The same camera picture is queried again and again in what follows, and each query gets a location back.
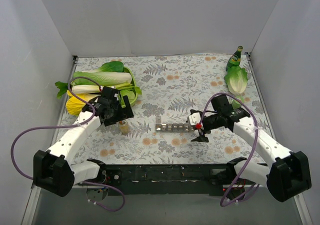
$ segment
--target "bottle label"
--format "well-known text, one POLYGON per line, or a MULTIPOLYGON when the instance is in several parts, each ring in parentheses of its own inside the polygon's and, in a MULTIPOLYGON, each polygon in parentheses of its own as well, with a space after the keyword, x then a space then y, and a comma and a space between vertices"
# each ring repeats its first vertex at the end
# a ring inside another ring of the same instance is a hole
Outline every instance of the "bottle label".
POLYGON ((233 65, 239 65, 240 64, 240 58, 238 58, 237 55, 232 55, 232 57, 229 60, 229 63, 233 64, 233 65))

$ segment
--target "yellow vegetable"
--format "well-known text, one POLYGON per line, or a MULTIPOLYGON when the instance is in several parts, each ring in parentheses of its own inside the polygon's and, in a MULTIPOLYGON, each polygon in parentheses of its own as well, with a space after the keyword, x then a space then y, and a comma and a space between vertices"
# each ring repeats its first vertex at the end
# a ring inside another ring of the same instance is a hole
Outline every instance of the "yellow vegetable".
MULTIPOLYGON (((84 107, 85 103, 80 101, 78 98, 72 96, 72 94, 68 92, 68 95, 71 96, 69 100, 66 102, 65 107, 71 115, 78 116, 81 112, 81 109, 84 107)), ((99 96, 97 94, 77 94, 78 97, 85 101, 90 101, 91 99, 99 96)))

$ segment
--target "orange flower pattern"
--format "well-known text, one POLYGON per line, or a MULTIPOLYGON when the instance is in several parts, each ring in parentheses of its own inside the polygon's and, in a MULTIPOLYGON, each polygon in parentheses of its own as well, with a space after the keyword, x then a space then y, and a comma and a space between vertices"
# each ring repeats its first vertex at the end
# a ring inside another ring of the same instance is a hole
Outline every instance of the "orange flower pattern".
MULTIPOLYGON (((108 164, 201 164, 248 157, 251 147, 224 128, 207 134, 209 143, 191 142, 196 132, 155 131, 156 116, 162 116, 164 123, 183 123, 190 109, 202 110, 211 95, 228 92, 224 76, 229 58, 229 55, 213 54, 79 58, 76 71, 96 69, 111 60, 122 61, 134 74, 142 95, 132 107, 134 118, 127 120, 129 134, 121 134, 117 125, 100 126, 79 149, 74 162, 94 158, 108 164)), ((240 66, 248 72, 247 88, 242 94, 245 104, 255 113, 258 125, 270 134, 245 56, 240 66)), ((76 119, 65 112, 60 124, 73 124, 76 119)), ((65 132, 59 130, 57 139, 65 132)), ((263 162, 258 156, 254 161, 263 162)))

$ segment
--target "green leafy vegetable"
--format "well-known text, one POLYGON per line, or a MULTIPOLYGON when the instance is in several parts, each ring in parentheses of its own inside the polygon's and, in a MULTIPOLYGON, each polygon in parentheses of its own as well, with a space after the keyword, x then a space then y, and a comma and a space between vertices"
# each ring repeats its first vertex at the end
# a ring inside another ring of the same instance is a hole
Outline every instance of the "green leafy vegetable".
POLYGON ((244 68, 232 66, 228 69, 227 74, 224 76, 224 80, 232 94, 240 95, 247 87, 247 72, 244 68))
POLYGON ((135 86, 135 87, 134 87, 134 90, 135 90, 135 92, 136 92, 137 94, 142 95, 142 91, 141 91, 140 87, 135 86))
POLYGON ((89 71, 83 71, 84 73, 97 73, 97 72, 124 72, 124 64, 121 61, 111 61, 104 63, 101 67, 89 71))
POLYGON ((56 97, 58 99, 61 99, 63 94, 65 94, 68 90, 68 83, 66 82, 61 82, 61 81, 57 81, 54 84, 58 89, 60 89, 60 91, 57 93, 56 97))
MULTIPOLYGON (((113 86, 123 83, 131 83, 132 77, 130 73, 126 72, 82 72, 76 71, 73 77, 86 77, 96 81, 100 86, 113 86)), ((72 82, 72 86, 75 85, 96 85, 94 82, 84 78, 76 79, 72 82)))
POLYGON ((121 94, 121 97, 122 97, 122 99, 120 98, 120 99, 121 99, 121 105, 122 105, 122 106, 125 105, 125 101, 124 101, 124 99, 123 99, 124 96, 128 96, 128 99, 129 99, 129 102, 130 102, 130 103, 131 103, 133 100, 135 100, 135 98, 136 98, 135 93, 134 93, 133 91, 131 91, 131 90, 123 89, 123 90, 120 91, 120 94, 121 94))

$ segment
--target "green glass bottle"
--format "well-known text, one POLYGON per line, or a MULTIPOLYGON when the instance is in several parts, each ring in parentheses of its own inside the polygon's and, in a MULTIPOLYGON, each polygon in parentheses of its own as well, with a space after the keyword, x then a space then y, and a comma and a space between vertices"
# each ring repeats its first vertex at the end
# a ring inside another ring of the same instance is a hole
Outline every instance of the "green glass bottle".
POLYGON ((226 64, 225 70, 228 71, 229 68, 239 66, 241 61, 241 52, 244 49, 243 46, 238 46, 236 52, 230 57, 228 63, 226 64))

